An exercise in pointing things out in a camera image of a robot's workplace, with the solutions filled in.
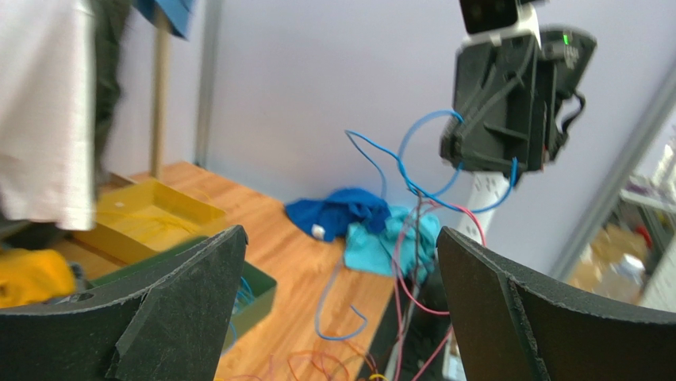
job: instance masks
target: teal towel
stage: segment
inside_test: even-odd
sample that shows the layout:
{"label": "teal towel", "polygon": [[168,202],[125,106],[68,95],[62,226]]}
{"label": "teal towel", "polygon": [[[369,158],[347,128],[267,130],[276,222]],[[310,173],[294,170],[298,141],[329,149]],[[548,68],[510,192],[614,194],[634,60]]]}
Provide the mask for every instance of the teal towel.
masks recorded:
{"label": "teal towel", "polygon": [[[392,276],[392,255],[399,232],[410,210],[401,206],[391,206],[392,216],[385,221],[385,230],[380,234],[369,233],[361,223],[350,224],[345,243],[345,266],[353,270],[368,271],[375,274]],[[418,281],[423,281],[433,269],[436,238],[441,232],[439,218],[427,214],[421,219],[421,244]],[[409,229],[401,245],[401,269],[405,275],[416,266],[416,231]]]}

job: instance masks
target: white wall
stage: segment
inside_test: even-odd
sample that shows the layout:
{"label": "white wall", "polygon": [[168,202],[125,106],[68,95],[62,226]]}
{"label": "white wall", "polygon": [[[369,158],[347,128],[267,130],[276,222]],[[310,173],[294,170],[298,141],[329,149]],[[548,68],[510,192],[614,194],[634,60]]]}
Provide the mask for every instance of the white wall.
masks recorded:
{"label": "white wall", "polygon": [[[164,162],[193,161],[202,65],[204,4],[196,2],[188,40],[171,39]],[[155,28],[136,10],[129,16],[119,71],[122,97],[106,152],[107,169],[121,175],[150,168]]]}
{"label": "white wall", "polygon": [[[538,10],[541,24],[599,40],[581,86],[588,110],[569,145],[555,166],[524,179],[488,235],[492,249],[548,271],[676,58],[676,2],[559,0]],[[452,106],[458,2],[239,0],[222,16],[208,168],[283,201],[343,186],[377,194],[377,172],[343,129],[396,148],[418,117]],[[430,189],[452,174],[438,158],[442,127],[422,130],[407,154],[412,177]],[[393,161],[374,157],[390,180],[388,201],[412,205]],[[446,199],[465,202],[470,184],[465,175]]]}

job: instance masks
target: wooden table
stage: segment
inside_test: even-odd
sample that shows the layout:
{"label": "wooden table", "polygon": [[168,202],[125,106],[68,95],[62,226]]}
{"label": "wooden table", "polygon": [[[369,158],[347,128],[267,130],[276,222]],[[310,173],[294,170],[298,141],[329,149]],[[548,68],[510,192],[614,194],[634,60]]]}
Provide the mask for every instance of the wooden table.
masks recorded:
{"label": "wooden table", "polygon": [[[249,237],[246,261],[278,282],[271,314],[221,357],[217,378],[257,375],[266,381],[294,379],[287,364],[288,355],[313,348],[342,361],[355,357],[349,345],[324,341],[314,331],[317,303],[341,259],[342,241],[326,244],[307,237],[286,217],[281,202],[192,164],[167,166],[163,175],[164,182],[178,191],[205,202],[208,195],[213,204],[227,212],[233,225],[242,225]],[[142,180],[147,175],[133,178]],[[59,243],[56,249],[69,260],[80,262],[90,279],[115,271],[121,265],[110,258],[92,255],[68,241]],[[345,335],[357,329],[361,320],[351,311],[353,304],[368,318],[369,324],[350,342],[369,348],[393,285],[392,279],[344,268],[321,315],[323,332]],[[301,381],[326,379],[312,366],[309,357],[298,357],[291,363]],[[362,363],[362,360],[347,363],[350,379],[356,377]],[[333,371],[336,367],[336,363],[325,359],[326,369]],[[337,374],[336,380],[346,379],[343,372]]]}

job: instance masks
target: yellow tray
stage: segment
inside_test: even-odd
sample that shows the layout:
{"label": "yellow tray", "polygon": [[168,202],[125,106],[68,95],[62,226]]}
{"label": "yellow tray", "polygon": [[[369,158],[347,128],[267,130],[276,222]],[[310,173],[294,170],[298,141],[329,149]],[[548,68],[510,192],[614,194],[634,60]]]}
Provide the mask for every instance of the yellow tray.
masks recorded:
{"label": "yellow tray", "polygon": [[150,179],[101,196],[96,228],[75,239],[126,264],[227,227],[225,212]]}

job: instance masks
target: wooden pole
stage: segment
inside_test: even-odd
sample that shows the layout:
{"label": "wooden pole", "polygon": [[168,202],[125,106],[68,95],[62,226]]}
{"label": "wooden pole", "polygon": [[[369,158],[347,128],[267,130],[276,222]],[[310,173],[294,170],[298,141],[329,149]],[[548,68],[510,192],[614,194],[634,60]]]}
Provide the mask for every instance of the wooden pole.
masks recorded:
{"label": "wooden pole", "polygon": [[171,27],[162,8],[155,9],[155,94],[152,107],[152,142],[150,175],[162,181],[164,135],[166,131],[167,94],[169,87],[169,42]]}

